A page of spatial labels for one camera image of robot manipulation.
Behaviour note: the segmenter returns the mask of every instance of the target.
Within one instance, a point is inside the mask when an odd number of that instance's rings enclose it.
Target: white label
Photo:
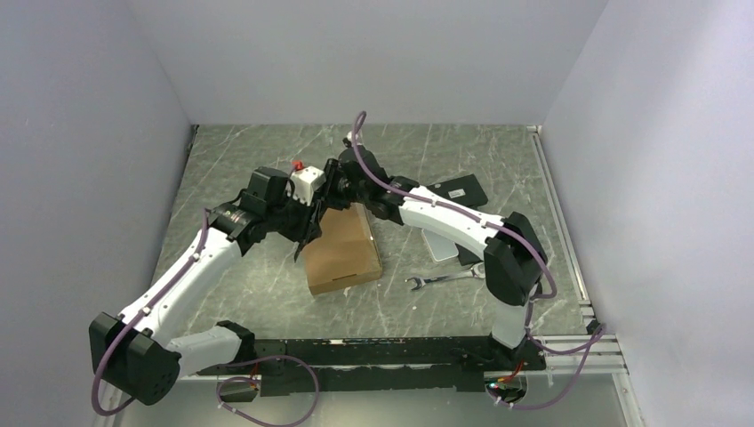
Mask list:
[[[456,198],[461,196],[466,196],[466,191],[464,191],[463,189],[454,189],[453,191],[448,192],[449,198]]]

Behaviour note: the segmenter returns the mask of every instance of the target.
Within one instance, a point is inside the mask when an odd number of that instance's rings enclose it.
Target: wall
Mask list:
[[[199,124],[539,124],[606,0],[129,0]]]
[[[124,2],[0,11],[1,424],[91,425],[87,328],[149,285],[189,121]]]
[[[754,4],[611,0],[543,141],[650,426],[754,420]]]

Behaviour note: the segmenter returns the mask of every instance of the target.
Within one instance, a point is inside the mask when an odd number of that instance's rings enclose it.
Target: wrench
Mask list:
[[[418,291],[428,283],[444,282],[446,280],[454,280],[457,278],[485,278],[485,264],[483,262],[478,262],[472,265],[470,269],[459,271],[457,273],[445,274],[443,276],[436,276],[433,278],[407,278],[405,282],[409,283],[413,281],[414,286],[411,288],[411,290]]]

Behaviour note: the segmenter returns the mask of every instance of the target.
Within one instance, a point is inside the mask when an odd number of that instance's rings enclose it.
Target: cardboard box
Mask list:
[[[304,247],[304,269],[312,295],[345,289],[382,277],[382,263],[362,205],[328,209],[322,237]]]

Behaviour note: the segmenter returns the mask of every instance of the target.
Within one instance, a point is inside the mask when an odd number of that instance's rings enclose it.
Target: tabletop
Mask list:
[[[164,238],[155,280],[196,235],[201,207],[232,199],[254,168],[288,170],[292,160],[323,168],[343,150],[349,125],[201,125],[188,156]],[[388,174],[422,184],[474,173],[489,198],[479,208],[526,215],[549,256],[557,298],[535,304],[536,334],[584,334],[574,280],[558,234],[547,186],[525,126],[374,125],[364,144]],[[383,274],[372,283],[312,296],[295,244],[270,234],[225,272],[186,319],[193,334],[232,320],[258,338],[487,335],[494,302],[484,280],[465,278],[412,292],[405,279],[457,271],[434,263],[421,231],[371,218]]]

